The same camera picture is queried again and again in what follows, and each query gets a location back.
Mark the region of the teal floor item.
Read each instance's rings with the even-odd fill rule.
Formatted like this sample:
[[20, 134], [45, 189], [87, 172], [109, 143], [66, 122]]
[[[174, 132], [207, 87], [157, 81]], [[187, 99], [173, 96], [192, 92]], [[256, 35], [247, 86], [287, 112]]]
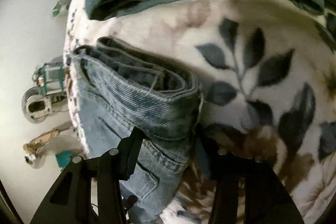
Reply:
[[71, 161], [72, 156], [73, 155], [71, 151], [63, 151], [60, 153], [56, 153], [55, 157], [56, 157], [56, 162], [59, 168], [65, 168], [68, 165], [68, 163]]

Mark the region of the round grey floor appliance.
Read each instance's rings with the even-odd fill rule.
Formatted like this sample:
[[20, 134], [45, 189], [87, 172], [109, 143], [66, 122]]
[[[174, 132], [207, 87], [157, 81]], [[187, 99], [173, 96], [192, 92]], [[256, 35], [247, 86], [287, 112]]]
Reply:
[[38, 87], [32, 87], [22, 96], [22, 113], [30, 123], [39, 124], [49, 116], [66, 112], [62, 110], [66, 99], [64, 92], [44, 95]]

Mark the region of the green box on floor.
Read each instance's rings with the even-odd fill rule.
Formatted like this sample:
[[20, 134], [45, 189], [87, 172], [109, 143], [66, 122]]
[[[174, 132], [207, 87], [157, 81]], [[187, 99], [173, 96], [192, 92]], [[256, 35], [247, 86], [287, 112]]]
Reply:
[[52, 10], [52, 16], [66, 16], [72, 0], [59, 0]]

